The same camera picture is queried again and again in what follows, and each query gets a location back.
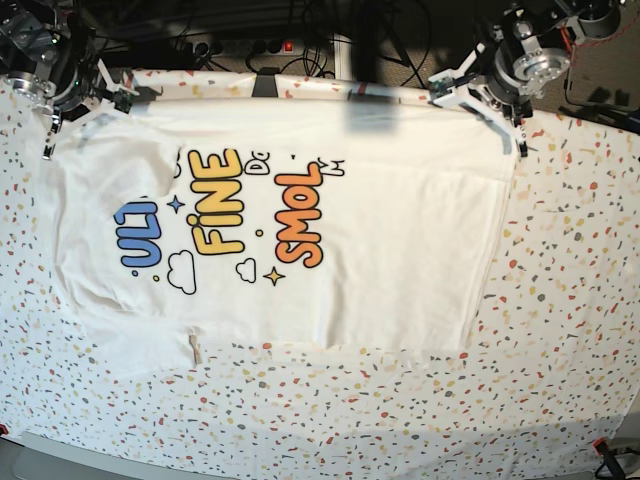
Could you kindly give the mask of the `white printed T-shirt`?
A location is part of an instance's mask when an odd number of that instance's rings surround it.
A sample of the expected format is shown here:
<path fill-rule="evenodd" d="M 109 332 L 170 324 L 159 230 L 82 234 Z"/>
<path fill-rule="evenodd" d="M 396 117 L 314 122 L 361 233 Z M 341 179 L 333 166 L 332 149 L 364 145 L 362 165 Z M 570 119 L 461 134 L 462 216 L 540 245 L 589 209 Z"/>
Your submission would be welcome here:
<path fill-rule="evenodd" d="M 518 156 L 477 116 L 427 106 L 159 101 L 55 147 L 42 230 L 112 372 L 229 343 L 457 351 Z"/>

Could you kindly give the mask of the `black table clamp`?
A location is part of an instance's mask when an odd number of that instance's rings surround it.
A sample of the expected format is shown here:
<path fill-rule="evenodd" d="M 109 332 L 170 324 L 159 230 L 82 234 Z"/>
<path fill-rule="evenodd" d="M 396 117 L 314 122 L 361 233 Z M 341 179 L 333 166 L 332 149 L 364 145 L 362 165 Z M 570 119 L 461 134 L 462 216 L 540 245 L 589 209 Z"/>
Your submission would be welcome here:
<path fill-rule="evenodd" d="M 252 98 L 277 98 L 276 76 L 280 70 L 276 67 L 263 67 L 255 77 Z"/>

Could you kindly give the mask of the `red clamp bottom right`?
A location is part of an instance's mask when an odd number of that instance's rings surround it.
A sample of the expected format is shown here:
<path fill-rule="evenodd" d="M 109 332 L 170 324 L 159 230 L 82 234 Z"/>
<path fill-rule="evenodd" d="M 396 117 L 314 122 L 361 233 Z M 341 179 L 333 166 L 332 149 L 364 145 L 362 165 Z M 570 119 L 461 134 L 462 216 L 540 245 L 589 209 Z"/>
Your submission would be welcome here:
<path fill-rule="evenodd" d="M 625 480 L 626 474 L 611 450 L 605 438 L 600 438 L 593 443 L 597 454 L 601 457 L 601 464 L 594 473 L 595 479 Z"/>

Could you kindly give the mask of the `white metal stand post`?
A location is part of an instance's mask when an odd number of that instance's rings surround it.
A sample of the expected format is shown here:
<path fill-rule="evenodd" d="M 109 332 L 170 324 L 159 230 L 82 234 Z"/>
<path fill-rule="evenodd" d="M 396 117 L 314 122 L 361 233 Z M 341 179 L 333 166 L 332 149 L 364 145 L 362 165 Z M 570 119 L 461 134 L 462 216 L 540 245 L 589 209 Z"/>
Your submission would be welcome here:
<path fill-rule="evenodd" d="M 334 73 L 338 80 L 352 81 L 354 79 L 351 57 L 352 41 L 341 34 L 334 33 L 332 38 L 334 51 Z"/>

